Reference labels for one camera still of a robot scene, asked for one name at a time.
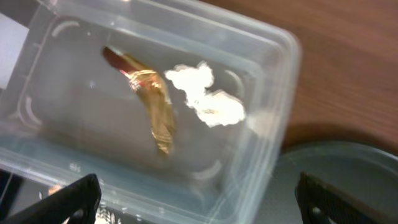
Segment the white tissue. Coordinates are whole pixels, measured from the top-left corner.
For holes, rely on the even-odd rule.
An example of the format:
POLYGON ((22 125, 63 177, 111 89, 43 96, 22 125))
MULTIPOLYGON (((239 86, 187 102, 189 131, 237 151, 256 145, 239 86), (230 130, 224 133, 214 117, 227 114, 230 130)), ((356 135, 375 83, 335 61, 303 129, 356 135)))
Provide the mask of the white tissue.
POLYGON ((215 78, 213 70, 201 61, 191 67, 180 64, 164 72, 173 86, 185 93, 185 104, 193 109, 198 119, 208 127, 238 124, 246 118, 243 103, 224 90, 209 91, 215 78))

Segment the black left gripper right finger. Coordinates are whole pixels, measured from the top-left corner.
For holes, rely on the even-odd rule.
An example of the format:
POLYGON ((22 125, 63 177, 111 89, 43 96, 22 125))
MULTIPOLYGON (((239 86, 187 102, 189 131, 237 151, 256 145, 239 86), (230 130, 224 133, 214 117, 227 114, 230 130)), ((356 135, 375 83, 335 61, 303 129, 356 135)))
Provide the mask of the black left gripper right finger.
POLYGON ((305 172, 300 173, 295 198, 304 224, 392 222, 385 213, 305 172))

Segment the gold foil wrapper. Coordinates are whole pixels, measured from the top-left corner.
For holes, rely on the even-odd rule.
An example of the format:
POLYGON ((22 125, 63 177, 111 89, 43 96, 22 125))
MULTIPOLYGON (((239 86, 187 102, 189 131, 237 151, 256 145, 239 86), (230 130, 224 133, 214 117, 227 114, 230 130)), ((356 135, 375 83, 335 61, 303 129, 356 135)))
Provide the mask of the gold foil wrapper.
POLYGON ((170 155, 174 149, 176 127, 164 79, 153 68, 116 47, 105 46, 101 53, 113 68, 126 77, 130 89, 146 107, 152 136, 159 152, 170 155))

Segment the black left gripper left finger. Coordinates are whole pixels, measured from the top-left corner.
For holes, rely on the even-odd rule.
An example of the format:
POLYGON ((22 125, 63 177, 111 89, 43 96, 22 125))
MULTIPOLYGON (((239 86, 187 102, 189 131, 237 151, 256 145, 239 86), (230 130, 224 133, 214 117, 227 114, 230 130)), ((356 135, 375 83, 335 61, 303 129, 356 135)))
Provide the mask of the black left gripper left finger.
POLYGON ((1 224, 94 224, 101 200, 96 174, 88 174, 1 221, 1 224))

